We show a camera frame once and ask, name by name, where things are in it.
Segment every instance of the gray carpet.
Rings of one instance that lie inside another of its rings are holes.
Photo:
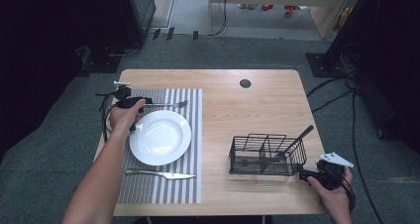
[[[329,42],[241,39],[174,35],[167,41],[148,38],[132,56],[123,57],[115,74],[76,77],[54,105],[43,125],[13,147],[0,167],[0,223],[59,223],[70,196],[93,161],[101,135],[101,98],[95,93],[114,89],[113,81],[126,68],[252,68],[296,69],[305,90],[325,78],[314,78],[305,53],[324,53]],[[309,97],[319,107],[347,91],[334,81]],[[326,152],[355,162],[352,147],[352,96],[314,113]],[[371,198],[384,223],[418,223],[418,182],[390,181],[408,176],[418,158],[399,141],[376,137],[376,125],[362,97],[356,96],[356,147]],[[412,175],[419,175],[420,162]],[[356,168],[354,223],[377,223]],[[286,205],[278,200],[278,205]],[[114,223],[133,223],[136,217],[116,217]],[[326,215],[273,216],[274,223],[328,223]]]

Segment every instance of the knife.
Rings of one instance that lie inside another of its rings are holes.
[[[135,169],[135,168],[129,168],[129,169],[126,170],[126,175],[130,175],[130,174],[159,175],[159,176],[163,176],[166,179],[183,179],[183,178],[195,177],[195,175],[192,175],[192,174],[176,173],[176,172],[150,171],[150,170],[142,170],[142,169]]]

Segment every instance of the gray striped placemat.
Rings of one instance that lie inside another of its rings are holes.
[[[157,175],[124,175],[118,203],[201,203],[201,127],[202,90],[198,88],[133,89],[132,96],[150,97],[154,103],[174,103],[188,100],[183,108],[145,108],[143,116],[170,110],[182,115],[191,127],[191,144],[175,162],[159,167],[141,163],[130,150],[127,140],[123,169],[140,168],[195,174],[189,179],[167,180]]]

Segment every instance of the white plate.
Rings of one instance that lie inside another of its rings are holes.
[[[163,166],[180,158],[190,142],[191,128],[185,118],[160,110],[137,122],[130,136],[130,149],[142,163]]]

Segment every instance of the cable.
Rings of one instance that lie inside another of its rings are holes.
[[[361,180],[362,180],[362,184],[364,185],[364,189],[365,189],[365,193],[367,194],[367,199],[370,203],[371,208],[374,211],[374,214],[376,215],[377,220],[379,221],[379,223],[383,223],[382,219],[379,216],[379,213],[376,210],[376,207],[373,204],[373,201],[370,197],[370,194],[368,192],[368,187],[367,184],[365,182],[365,178],[362,174],[361,171],[361,166],[359,165],[359,158],[358,158],[358,153],[356,151],[356,138],[355,138],[355,131],[356,131],[356,105],[355,105],[355,100],[356,100],[356,92],[353,93],[353,102],[352,102],[352,107],[353,107],[353,125],[352,125],[352,144],[353,144],[353,153],[355,155],[355,161],[356,161],[356,166],[358,168],[358,172],[359,175],[361,176]]]
[[[358,59],[359,58],[355,57],[354,54],[342,53],[340,55],[340,61],[342,63],[342,66],[338,67],[338,69],[340,71],[342,71],[343,73],[345,73],[347,75],[347,77],[350,77],[356,71],[356,68],[354,67],[354,64],[358,63]]]
[[[221,34],[223,31],[225,31],[225,29],[226,29],[226,31],[228,31],[228,27],[226,25],[226,22],[227,22],[227,18],[226,18],[226,0],[225,0],[225,3],[224,3],[224,6],[223,6],[223,13],[222,13],[222,15],[223,15],[223,18],[224,18],[222,27],[220,27],[220,29],[219,29],[219,31],[217,33],[215,33],[215,34],[208,34],[208,36],[217,36],[217,35]]]
[[[131,56],[136,51],[138,51],[141,46],[142,46],[141,44],[138,44],[137,47],[132,52],[127,53],[127,54],[108,54],[108,56]]]
[[[316,87],[312,88],[312,90],[311,90],[311,91],[309,91],[309,92],[308,92],[308,94],[306,94],[306,97],[309,97],[309,96],[310,96],[310,95],[312,95],[312,93],[314,93],[317,89],[319,89],[319,88],[321,88],[321,87],[325,86],[326,84],[328,84],[328,83],[330,83],[330,82],[332,82],[332,81],[335,81],[335,80],[337,80],[337,79],[342,79],[342,78],[343,78],[343,77],[335,77],[335,78],[331,78],[331,79],[329,79],[329,80],[326,80],[326,81],[324,81],[324,82],[322,82],[322,83],[318,84],[318,86],[316,86]]]
[[[96,93],[96,96],[104,96],[104,100],[102,100],[102,104],[99,107],[100,112],[102,112],[102,135],[104,137],[104,142],[106,143],[108,141],[108,134],[107,134],[107,126],[106,126],[106,118],[109,114],[109,111],[111,111],[111,109],[109,109],[108,112],[106,112],[105,106],[108,103],[108,99],[111,95],[114,95],[115,92],[111,92],[111,93],[107,93],[107,94],[101,94],[101,93]]]
[[[355,82],[355,77],[354,77],[354,75],[356,73],[357,73],[356,71],[353,71],[352,73],[349,74],[349,76],[346,77],[346,85],[347,85],[347,87],[350,88],[350,89],[352,89],[352,90],[354,90],[354,91],[356,91],[358,89],[358,87],[356,85],[351,86],[349,84],[349,82],[352,81],[353,83],[356,83]]]
[[[346,191],[349,197],[349,202],[350,202],[349,203],[350,212],[352,212],[356,206],[356,195],[350,183],[344,177],[341,177],[341,180],[339,180],[335,174],[333,174],[328,168],[321,165],[320,163],[318,163],[318,166],[322,167],[322,169],[325,170],[331,177],[333,177],[336,180],[336,182],[339,183],[341,187]]]
[[[330,103],[332,103],[332,102],[334,102],[334,101],[336,101],[336,100],[338,100],[338,99],[340,99],[340,98],[344,98],[344,97],[346,97],[346,96],[347,96],[347,95],[349,95],[352,91],[353,91],[353,90],[351,89],[351,90],[349,90],[349,91],[347,91],[347,92],[344,92],[344,93],[340,94],[338,97],[336,97],[336,98],[334,98],[334,99],[332,99],[332,100],[330,100],[330,101],[326,102],[324,105],[319,106],[319,107],[317,107],[317,108],[315,108],[315,109],[312,109],[312,110],[311,110],[311,112],[312,112],[312,113],[316,113],[317,111],[319,111],[319,110],[323,109],[324,107],[326,107],[326,106],[327,106],[327,105],[329,105]]]

